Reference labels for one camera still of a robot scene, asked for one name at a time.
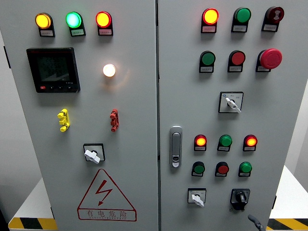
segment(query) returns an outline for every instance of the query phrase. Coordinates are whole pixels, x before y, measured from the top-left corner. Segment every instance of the green indicator light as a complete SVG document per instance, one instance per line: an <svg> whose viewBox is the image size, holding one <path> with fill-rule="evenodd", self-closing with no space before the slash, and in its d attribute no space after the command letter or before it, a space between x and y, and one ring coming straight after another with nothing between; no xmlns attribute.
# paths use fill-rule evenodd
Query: green indicator light
<svg viewBox="0 0 308 231"><path fill-rule="evenodd" d="M205 170L205 168L202 166L202 165L198 165L194 168L194 172L197 173L197 174L201 174L203 173Z"/></svg>
<svg viewBox="0 0 308 231"><path fill-rule="evenodd" d="M81 16L77 12L71 12L66 15L66 23L70 28L77 28L81 25Z"/></svg>
<svg viewBox="0 0 308 231"><path fill-rule="evenodd" d="M243 162L241 163L240 165L240 170L243 172L243 173L249 173L251 172L252 170L252 166L249 162Z"/></svg>
<svg viewBox="0 0 308 231"><path fill-rule="evenodd" d="M236 20L240 23L246 23L251 17L251 12L248 8L241 8L237 11Z"/></svg>
<svg viewBox="0 0 308 231"><path fill-rule="evenodd" d="M205 53L202 56L202 62L204 65L211 65L215 61L215 56L213 53Z"/></svg>
<svg viewBox="0 0 308 231"><path fill-rule="evenodd" d="M228 147L232 144L232 138L229 135L223 135L219 139L219 143L221 143L221 145L224 146L224 147Z"/></svg>

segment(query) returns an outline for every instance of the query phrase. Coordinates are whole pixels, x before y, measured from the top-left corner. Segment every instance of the yellow terminal connector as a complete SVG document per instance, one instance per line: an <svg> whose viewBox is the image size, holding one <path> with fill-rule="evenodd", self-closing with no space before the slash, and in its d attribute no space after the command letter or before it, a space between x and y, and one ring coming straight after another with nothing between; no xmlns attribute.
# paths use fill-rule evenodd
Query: yellow terminal connector
<svg viewBox="0 0 308 231"><path fill-rule="evenodd" d="M62 111L58 114L58 118L60 119L59 124L62 125L60 131L65 132L70 126L67 109L62 109Z"/></svg>

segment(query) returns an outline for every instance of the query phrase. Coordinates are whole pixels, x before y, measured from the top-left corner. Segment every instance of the yellow and black hazard stripe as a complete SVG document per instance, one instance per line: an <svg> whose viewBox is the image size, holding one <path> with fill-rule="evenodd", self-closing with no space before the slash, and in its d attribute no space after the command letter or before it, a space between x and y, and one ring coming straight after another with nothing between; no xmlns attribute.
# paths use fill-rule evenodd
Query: yellow and black hazard stripe
<svg viewBox="0 0 308 231"><path fill-rule="evenodd" d="M58 230L53 218L13 218L9 223L10 229L28 230Z"/></svg>
<svg viewBox="0 0 308 231"><path fill-rule="evenodd" d="M306 230L308 219L269 219L266 230Z"/></svg>

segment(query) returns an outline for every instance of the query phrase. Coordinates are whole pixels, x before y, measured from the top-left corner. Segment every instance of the gray metal panel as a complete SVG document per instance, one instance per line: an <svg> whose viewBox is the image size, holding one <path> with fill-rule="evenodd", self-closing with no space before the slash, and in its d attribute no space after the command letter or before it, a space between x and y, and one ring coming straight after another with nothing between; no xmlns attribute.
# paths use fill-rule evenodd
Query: gray metal panel
<svg viewBox="0 0 308 231"><path fill-rule="evenodd" d="M70 11L83 17L85 37L70 36ZM111 14L113 37L97 35L99 11ZM35 16L41 12L53 17L55 38L39 36ZM155 1L5 0L0 27L59 230L158 230ZM81 92L37 94L26 56L31 47L74 47ZM108 63L116 66L113 79L102 74ZM63 108L71 119L65 133L57 118ZM120 121L115 133L113 108ZM103 143L106 161L86 162L84 143ZM77 207L100 168L135 207L137 222L78 219Z"/></svg>
<svg viewBox="0 0 308 231"><path fill-rule="evenodd" d="M285 16L277 33L261 32L266 10L281 6ZM200 34L201 16L216 8L216 34ZM247 33L231 33L234 11L252 12ZM159 74L162 231L256 230L247 219L256 216L266 225L274 202L297 113L307 81L307 1L169 0L159 1ZM283 53L279 67L255 73L258 54L268 48ZM199 57L206 50L216 56L212 74L199 74ZM246 54L242 73L227 73L233 50ZM218 114L221 91L243 91L241 114ZM183 128L181 167L169 164L169 130ZM194 152L198 134L207 137L207 151ZM218 153L221 135L233 139L230 152ZM244 153L243 139L258 138L257 150ZM192 177L195 161L206 167L203 177ZM216 164L225 161L230 171L214 177ZM239 178L241 162L253 166L251 177ZM205 207L187 203L188 188L206 188ZM234 188L250 189L245 211L230 211Z"/></svg>

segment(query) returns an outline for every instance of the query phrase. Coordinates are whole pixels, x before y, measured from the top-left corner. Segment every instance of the red push button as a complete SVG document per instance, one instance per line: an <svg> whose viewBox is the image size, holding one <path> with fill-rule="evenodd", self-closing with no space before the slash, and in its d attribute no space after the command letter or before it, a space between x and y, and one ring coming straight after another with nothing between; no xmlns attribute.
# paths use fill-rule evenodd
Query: red push button
<svg viewBox="0 0 308 231"><path fill-rule="evenodd" d="M220 173L220 174L226 174L227 172L229 172L228 166L220 166L218 168L218 173Z"/></svg>
<svg viewBox="0 0 308 231"><path fill-rule="evenodd" d="M282 53L275 48L267 49L260 56L260 64L269 70L278 67L281 61Z"/></svg>
<svg viewBox="0 0 308 231"><path fill-rule="evenodd" d="M233 54L231 60L234 65L241 65L245 61L245 55L243 52L237 51Z"/></svg>

